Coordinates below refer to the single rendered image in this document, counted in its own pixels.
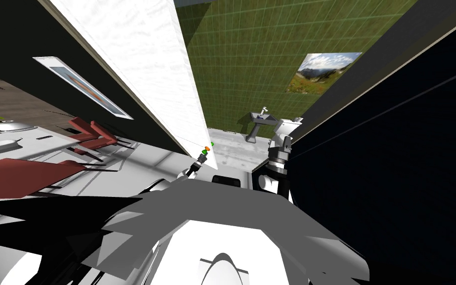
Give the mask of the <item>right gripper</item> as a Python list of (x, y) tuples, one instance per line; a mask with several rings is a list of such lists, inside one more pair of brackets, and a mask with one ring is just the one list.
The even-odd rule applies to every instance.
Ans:
[(290, 152), (291, 151), (291, 140), (292, 137), (286, 134), (275, 134), (269, 143), (269, 148), (272, 147), (281, 147), (282, 151)]

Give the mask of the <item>white toilet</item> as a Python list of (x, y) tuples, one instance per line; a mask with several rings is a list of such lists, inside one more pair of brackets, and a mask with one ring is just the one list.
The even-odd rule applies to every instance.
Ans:
[(302, 120), (303, 118), (301, 117), (294, 118), (293, 120), (279, 119), (279, 122), (274, 128), (274, 133), (276, 135), (284, 134), (285, 136), (288, 136), (301, 124)]

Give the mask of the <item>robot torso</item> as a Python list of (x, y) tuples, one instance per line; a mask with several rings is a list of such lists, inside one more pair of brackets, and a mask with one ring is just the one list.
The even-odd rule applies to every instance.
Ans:
[(368, 263), (327, 228), (282, 196), (185, 179), (157, 192), (140, 194), (122, 209), (135, 216), (110, 219), (104, 229), (134, 235), (139, 226), (162, 237), (184, 221), (261, 230), (286, 257), (290, 282), (302, 285), (357, 285), (369, 281)]

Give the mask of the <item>mountain landscape picture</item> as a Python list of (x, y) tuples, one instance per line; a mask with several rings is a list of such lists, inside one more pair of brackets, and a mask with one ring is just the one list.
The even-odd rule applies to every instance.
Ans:
[(309, 53), (293, 76), (286, 92), (322, 95), (361, 55), (361, 52)]

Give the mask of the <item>white door leaf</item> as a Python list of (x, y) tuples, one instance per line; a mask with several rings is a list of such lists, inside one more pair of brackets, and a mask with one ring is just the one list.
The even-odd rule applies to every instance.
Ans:
[(174, 0), (38, 0), (186, 154), (212, 147)]

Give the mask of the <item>red chair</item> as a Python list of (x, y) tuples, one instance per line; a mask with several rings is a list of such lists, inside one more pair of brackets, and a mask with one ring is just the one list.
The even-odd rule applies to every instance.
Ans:
[(10, 158), (0, 159), (0, 199), (59, 196), (59, 194), (41, 192), (41, 190), (58, 189), (59, 187), (53, 184), (81, 171), (102, 171), (88, 166), (88, 163), (73, 160), (55, 164)]
[(134, 149), (132, 147), (120, 144), (123, 142), (117, 139), (113, 134), (109, 133), (105, 128), (100, 126), (95, 121), (88, 124), (80, 117), (75, 117), (69, 121), (69, 123), (81, 131), (80, 134), (69, 136), (72, 139), (78, 140), (79, 146), (96, 151), (99, 148), (106, 147), (109, 145), (119, 145), (126, 148)]

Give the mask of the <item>white framed orange picture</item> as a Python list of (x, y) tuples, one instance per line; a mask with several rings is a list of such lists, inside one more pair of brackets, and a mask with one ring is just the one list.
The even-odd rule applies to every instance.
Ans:
[(51, 70), (54, 74), (61, 77), (64, 81), (75, 87), (88, 98), (95, 101), (98, 105), (109, 111), (116, 117), (133, 120), (127, 113), (114, 104), (110, 99), (103, 95), (96, 87), (82, 78), (71, 67), (66, 65), (58, 57), (44, 56), (33, 57), (34, 60)]

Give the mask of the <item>white dining table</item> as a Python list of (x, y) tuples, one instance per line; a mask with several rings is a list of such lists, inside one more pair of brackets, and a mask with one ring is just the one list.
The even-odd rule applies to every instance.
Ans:
[(50, 152), (62, 150), (67, 147), (74, 147), (85, 150), (90, 154), (95, 154), (94, 150), (89, 150), (86, 147), (79, 146), (80, 142), (78, 140), (41, 127), (15, 133), (1, 133), (0, 142), (7, 140), (17, 141), (17, 143), (22, 147), (7, 152), (1, 152), (0, 159), (12, 158), (27, 160), (40, 155), (48, 154)]

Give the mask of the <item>grey pedestal sink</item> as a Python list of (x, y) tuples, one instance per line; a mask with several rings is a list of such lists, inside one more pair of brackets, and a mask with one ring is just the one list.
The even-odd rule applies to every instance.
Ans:
[(263, 125), (275, 126), (278, 120), (271, 114), (264, 114), (267, 111), (266, 107), (263, 107), (261, 113), (249, 112), (250, 121), (254, 122), (255, 125), (250, 133), (246, 136), (245, 141), (248, 143), (256, 143), (256, 136), (258, 130)]

